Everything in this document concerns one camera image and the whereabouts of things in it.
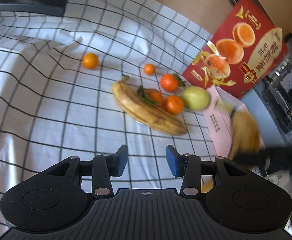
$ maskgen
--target orange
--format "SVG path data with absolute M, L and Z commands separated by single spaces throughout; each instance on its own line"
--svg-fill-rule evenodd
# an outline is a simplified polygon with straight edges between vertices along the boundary
M 155 66 L 153 64 L 146 64 L 144 66 L 144 72 L 147 75 L 152 75 L 155 73 Z
M 233 27 L 233 38 L 244 48 L 252 46 L 256 40 L 254 29 L 244 22 L 237 23 Z
M 183 81 L 177 73 L 162 76 L 160 85 L 167 92 L 174 92 L 178 87 L 186 87 L 185 81 Z
M 163 107 L 166 112 L 178 115 L 184 108 L 184 101 L 180 97 L 172 95 L 165 98 Z
M 227 78 L 230 75 L 229 64 L 220 56 L 210 54 L 205 59 L 205 65 L 209 68 L 210 74 L 217 79 Z
M 244 48 L 233 39 L 217 41 L 216 48 L 229 64 L 238 64 L 244 57 Z
M 164 102 L 164 97 L 162 96 L 162 93 L 157 90 L 157 89 L 145 89 L 145 93 L 147 93 L 147 95 L 149 95 L 149 97 L 151 99 L 153 99 L 154 101 L 156 101 L 158 104 L 157 106 L 161 106 Z
M 94 53 L 88 53 L 86 54 L 83 59 L 83 66 L 87 69 L 94 69 L 98 66 L 99 64 L 99 59 L 98 56 Z

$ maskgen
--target white checkered cloth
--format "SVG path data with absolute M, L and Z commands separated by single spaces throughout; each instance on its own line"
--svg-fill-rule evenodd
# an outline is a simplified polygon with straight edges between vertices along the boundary
M 69 0 L 65 17 L 0 12 L 0 199 L 11 187 L 72 155 L 82 161 L 127 144 L 118 188 L 177 188 L 165 147 L 203 160 L 216 155 L 200 112 L 183 111 L 188 132 L 168 136 L 135 122 L 116 105 L 113 82 L 161 89 L 165 73 L 181 73 L 210 34 L 154 0 Z M 84 54 L 99 56 L 86 70 Z M 152 63 L 156 74 L 142 67 Z M 91 191 L 91 177 L 82 189 Z M 7 230 L 0 213 L 0 236 Z

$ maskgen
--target small orange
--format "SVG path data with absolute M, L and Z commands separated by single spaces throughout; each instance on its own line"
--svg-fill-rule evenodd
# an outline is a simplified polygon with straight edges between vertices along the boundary
M 184 101 L 180 97 L 172 95 L 165 98 L 163 107 L 166 112 L 178 115 L 184 108 Z
M 94 53 L 88 53 L 86 54 L 83 59 L 83 66 L 87 69 L 94 69 L 98 66 L 99 64 L 99 59 L 98 56 Z
M 164 103 L 164 97 L 162 96 L 162 93 L 159 90 L 155 88 L 145 89 L 145 93 L 147 93 L 147 95 L 149 95 L 151 99 L 158 103 L 157 106 L 162 106 L 162 104 Z
M 147 75 L 152 75 L 155 73 L 155 66 L 153 64 L 146 64 L 144 66 L 144 72 Z
M 167 92 L 174 92 L 178 87 L 186 87 L 185 81 L 183 81 L 177 73 L 162 76 L 160 85 Z

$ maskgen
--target yellow object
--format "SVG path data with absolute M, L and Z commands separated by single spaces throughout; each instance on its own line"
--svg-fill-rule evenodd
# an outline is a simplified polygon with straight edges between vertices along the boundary
M 239 17 L 239 18 L 241 18 L 241 19 L 244 20 L 243 13 L 244 13 L 244 9 L 243 9 L 243 7 L 241 6 L 239 12 L 238 12 L 235 16 L 237 16 L 237 17 Z
M 201 185 L 201 193 L 207 193 L 213 188 L 212 180 L 206 181 Z
M 232 145 L 229 159 L 232 160 L 237 152 L 257 153 L 260 148 L 258 126 L 248 111 L 236 111 L 232 118 Z
M 83 57 L 82 62 L 85 68 L 94 69 L 99 65 L 99 58 L 94 53 L 88 53 Z
M 187 132 L 185 124 L 178 118 L 137 95 L 126 83 L 128 78 L 124 76 L 122 80 L 112 85 L 116 102 L 127 114 L 136 121 L 169 135 L 181 135 Z

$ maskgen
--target red box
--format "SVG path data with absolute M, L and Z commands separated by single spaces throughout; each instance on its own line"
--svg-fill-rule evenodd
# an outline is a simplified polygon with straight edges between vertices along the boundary
M 194 86 L 220 86 L 241 98 L 286 53 L 281 28 L 252 0 L 239 0 L 182 76 Z

